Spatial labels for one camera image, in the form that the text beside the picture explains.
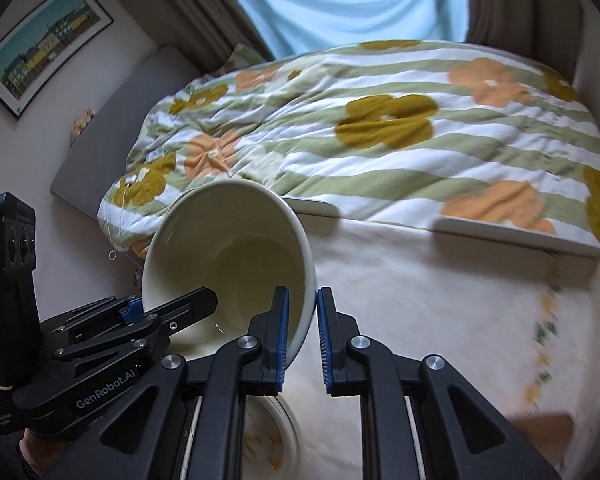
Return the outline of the person's left hand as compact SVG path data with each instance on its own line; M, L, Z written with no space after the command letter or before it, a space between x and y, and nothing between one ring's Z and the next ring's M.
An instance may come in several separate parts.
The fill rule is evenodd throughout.
M19 441L22 457L39 476L43 477L46 471L59 460L71 443L67 441L47 441L40 439L31 429L24 430Z

